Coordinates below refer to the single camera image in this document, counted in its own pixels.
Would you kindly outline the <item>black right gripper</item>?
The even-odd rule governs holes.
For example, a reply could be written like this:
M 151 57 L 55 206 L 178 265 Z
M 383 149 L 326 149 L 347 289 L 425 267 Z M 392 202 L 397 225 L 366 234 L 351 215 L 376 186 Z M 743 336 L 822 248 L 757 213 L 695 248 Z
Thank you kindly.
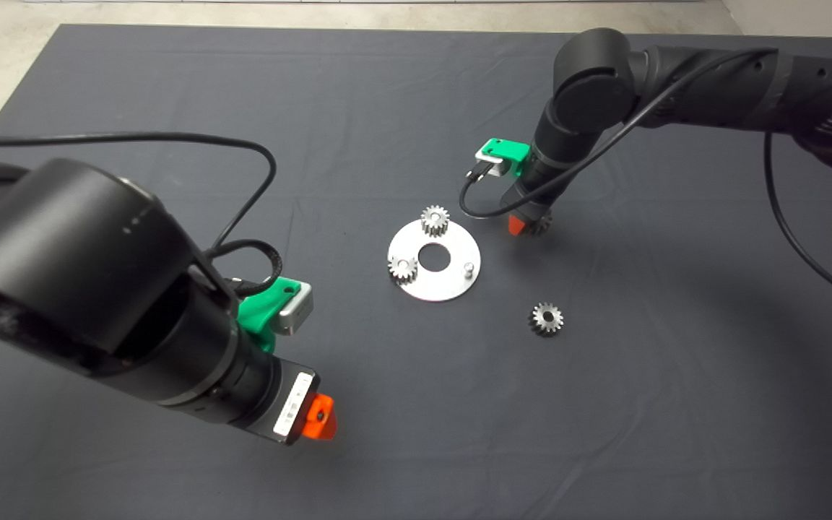
M 527 198 L 548 182 L 564 174 L 563 169 L 525 169 L 501 197 L 501 206 L 514 204 Z M 512 236 L 526 234 L 529 226 L 539 226 L 541 221 L 549 220 L 552 204 L 568 187 L 567 181 L 561 181 L 555 188 L 544 194 L 525 201 L 516 209 L 508 212 L 508 232 Z

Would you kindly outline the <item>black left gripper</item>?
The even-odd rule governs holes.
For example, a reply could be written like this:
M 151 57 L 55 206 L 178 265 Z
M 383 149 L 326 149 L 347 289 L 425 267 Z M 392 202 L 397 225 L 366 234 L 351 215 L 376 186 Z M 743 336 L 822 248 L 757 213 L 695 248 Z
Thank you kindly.
M 291 446 L 305 437 L 333 440 L 337 433 L 336 402 L 316 393 L 320 375 L 312 368 L 268 352 L 255 352 L 242 381 L 251 383 L 248 405 L 232 427 L 264 440 Z

